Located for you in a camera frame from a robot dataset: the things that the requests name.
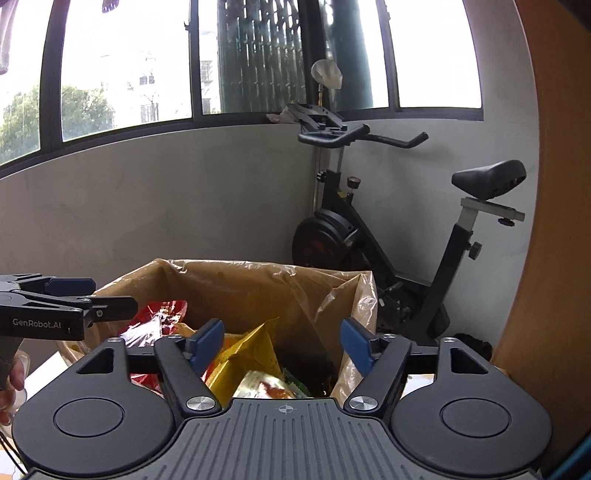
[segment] tree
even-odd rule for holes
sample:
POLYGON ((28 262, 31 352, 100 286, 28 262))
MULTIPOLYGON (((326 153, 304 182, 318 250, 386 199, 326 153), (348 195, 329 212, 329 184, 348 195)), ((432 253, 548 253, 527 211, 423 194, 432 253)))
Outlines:
MULTIPOLYGON (((61 89, 61 128, 64 140, 114 128, 114 110, 102 89, 61 89)), ((4 108, 0 125, 0 163, 39 148, 39 87, 18 92, 4 108)))

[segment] human hand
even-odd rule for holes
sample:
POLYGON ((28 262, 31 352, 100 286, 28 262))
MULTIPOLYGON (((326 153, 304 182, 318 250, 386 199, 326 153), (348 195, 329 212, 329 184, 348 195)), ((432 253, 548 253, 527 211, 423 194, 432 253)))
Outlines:
POLYGON ((8 380, 6 390, 0 391, 0 423, 4 426, 12 423, 13 414, 7 409, 14 405, 16 390, 21 391, 25 388, 25 366, 18 357, 12 362, 8 380))

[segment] red wrapper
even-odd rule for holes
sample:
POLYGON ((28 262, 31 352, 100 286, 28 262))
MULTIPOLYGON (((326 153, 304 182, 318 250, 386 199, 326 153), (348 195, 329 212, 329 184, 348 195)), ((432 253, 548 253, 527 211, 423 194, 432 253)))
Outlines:
MULTIPOLYGON (((151 346, 159 338, 170 335, 186 313, 185 300, 152 302, 135 315, 119 336, 128 347, 151 346)), ((157 375, 131 374, 131 380, 161 393, 157 375)))

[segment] cable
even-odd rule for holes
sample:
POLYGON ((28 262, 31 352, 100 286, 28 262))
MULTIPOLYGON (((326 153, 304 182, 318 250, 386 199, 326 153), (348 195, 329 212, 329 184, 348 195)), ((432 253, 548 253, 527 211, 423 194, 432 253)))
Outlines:
POLYGON ((16 449, 10 444, 10 442, 8 441, 8 439, 6 438, 6 436, 4 435, 4 432, 2 430, 0 430, 0 445, 2 445, 2 447, 4 448, 4 451, 6 452, 6 454, 10 458, 10 460, 12 460, 12 463, 14 463, 14 465, 19 469, 19 471, 23 475, 26 475, 27 472, 25 470, 23 470, 21 467, 21 464, 12 457, 11 452, 12 452, 12 454, 14 454, 17 457, 17 459, 20 462, 22 462, 21 456, 16 451, 16 449))

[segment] finger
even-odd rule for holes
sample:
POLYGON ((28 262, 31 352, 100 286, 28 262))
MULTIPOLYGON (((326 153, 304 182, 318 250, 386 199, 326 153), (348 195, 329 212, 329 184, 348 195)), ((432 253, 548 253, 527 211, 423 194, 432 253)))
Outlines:
POLYGON ((13 418, 14 416, 12 415, 12 413, 7 411, 0 411, 0 423, 5 427, 8 427, 12 423, 13 418))
POLYGON ((25 366, 20 358, 15 359, 8 377, 11 385, 18 391, 25 388, 25 366))
POLYGON ((16 397, 17 394, 12 388, 0 391, 0 410, 14 405, 16 397))

